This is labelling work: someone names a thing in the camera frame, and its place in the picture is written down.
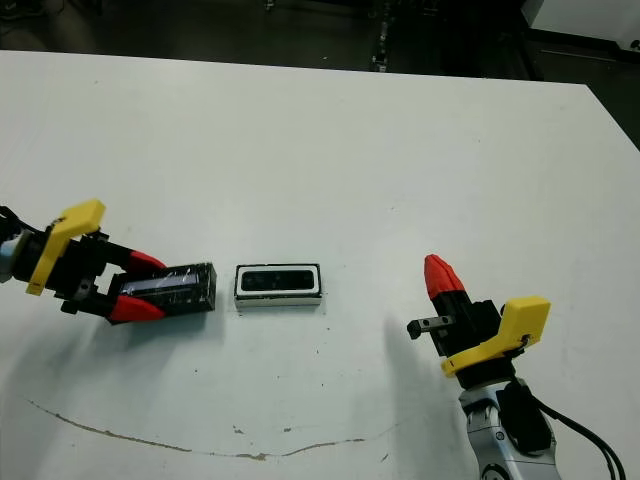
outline table surface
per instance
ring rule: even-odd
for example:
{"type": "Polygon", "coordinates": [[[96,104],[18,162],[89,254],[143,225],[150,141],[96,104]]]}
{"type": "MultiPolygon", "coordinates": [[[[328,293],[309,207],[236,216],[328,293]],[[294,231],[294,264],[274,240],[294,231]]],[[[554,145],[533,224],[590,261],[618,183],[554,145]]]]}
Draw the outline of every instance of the table surface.
{"type": "MultiPolygon", "coordinates": [[[[217,308],[109,326],[0,288],[4,479],[446,478],[477,465],[423,257],[552,301],[516,360],[640,476],[640,153],[585,86],[0,53],[0,204],[88,198],[113,242],[212,261],[217,308]],[[316,310],[238,313],[235,266],[318,262],[316,310]]],[[[600,453],[554,424],[564,478],[600,453]]]]}

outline gray floor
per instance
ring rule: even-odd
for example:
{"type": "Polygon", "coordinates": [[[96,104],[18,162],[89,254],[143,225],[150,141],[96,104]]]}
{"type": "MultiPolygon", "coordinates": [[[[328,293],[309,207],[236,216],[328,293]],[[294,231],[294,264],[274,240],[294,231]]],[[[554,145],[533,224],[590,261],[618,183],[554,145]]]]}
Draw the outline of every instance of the gray floor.
{"type": "MultiPolygon", "coordinates": [[[[46,0],[46,18],[0,24],[0,48],[368,70],[379,16],[306,0],[46,0]]],[[[400,15],[389,36],[389,71],[442,75],[434,17],[400,15]]],[[[640,147],[640,65],[602,52],[529,42],[545,80],[586,83],[640,147]]],[[[479,50],[483,76],[527,79],[508,35],[479,50]]]]}

